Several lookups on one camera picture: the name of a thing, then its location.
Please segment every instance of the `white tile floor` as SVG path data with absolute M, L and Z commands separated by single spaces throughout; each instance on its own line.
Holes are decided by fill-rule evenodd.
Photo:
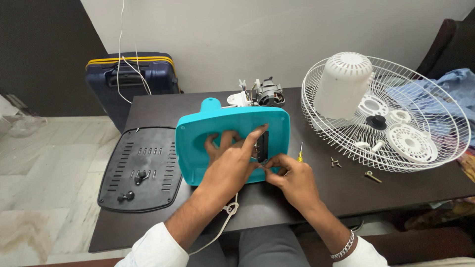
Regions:
M 2 267 L 125 257 L 88 253 L 103 171 L 119 132 L 106 116 L 48 118 L 27 138 L 0 137 Z M 358 235 L 392 232 L 365 224 Z

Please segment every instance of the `gray pants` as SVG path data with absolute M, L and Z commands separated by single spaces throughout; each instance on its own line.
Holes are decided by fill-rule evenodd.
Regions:
M 196 251 L 214 236 L 200 236 L 189 249 Z M 239 267 L 310 267 L 300 244 L 288 226 L 278 225 L 242 231 Z M 187 267 L 227 267 L 218 241 L 190 256 Z

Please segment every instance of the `white wire fan grill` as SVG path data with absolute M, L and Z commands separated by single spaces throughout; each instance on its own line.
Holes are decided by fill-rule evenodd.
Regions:
M 370 115 L 361 108 L 355 111 L 351 120 L 329 119 L 315 111 L 315 93 L 325 63 L 329 59 L 327 58 L 310 68 L 302 82 L 302 110 L 317 134 L 328 140 L 329 145 L 336 145 L 336 149 L 343 151 L 343 155 L 364 165 L 390 172 L 416 172 L 434 168 L 458 158 L 465 152 L 471 138 L 468 119 L 446 91 L 406 67 L 380 58 L 367 58 L 373 64 L 375 76 L 365 96 L 374 97 L 380 106 L 389 109 L 385 114 L 381 114 L 386 118 L 387 129 L 380 131 L 368 126 L 366 118 Z M 434 160 L 414 163 L 400 156 L 391 147 L 386 133 L 398 122 L 387 112 L 393 110 L 407 111 L 411 117 L 408 123 L 410 126 L 430 133 L 437 147 L 437 157 Z M 378 140 L 383 140 L 386 144 L 376 153 L 354 144 L 367 142 L 370 147 L 374 147 Z

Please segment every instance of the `white sleeve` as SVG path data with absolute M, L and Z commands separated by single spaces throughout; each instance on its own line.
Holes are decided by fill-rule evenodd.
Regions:
M 388 262 L 373 247 L 361 237 L 355 250 L 348 257 L 333 263 L 333 267 L 387 267 Z
M 154 225 L 116 267 L 186 267 L 188 253 L 168 232 L 163 222 Z

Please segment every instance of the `navy blue suitcase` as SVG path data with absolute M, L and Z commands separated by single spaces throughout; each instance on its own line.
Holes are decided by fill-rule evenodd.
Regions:
M 136 67 L 135 52 L 121 53 L 128 63 Z M 175 66 L 170 55 L 157 52 L 138 52 L 140 73 L 147 81 L 152 95 L 180 94 Z M 86 65 L 85 80 L 96 95 L 102 108 L 115 127 L 124 132 L 131 104 L 117 92 L 117 63 L 119 54 L 93 59 Z M 132 102 L 136 95 L 148 95 L 142 79 L 127 63 L 120 61 L 119 87 L 121 94 Z

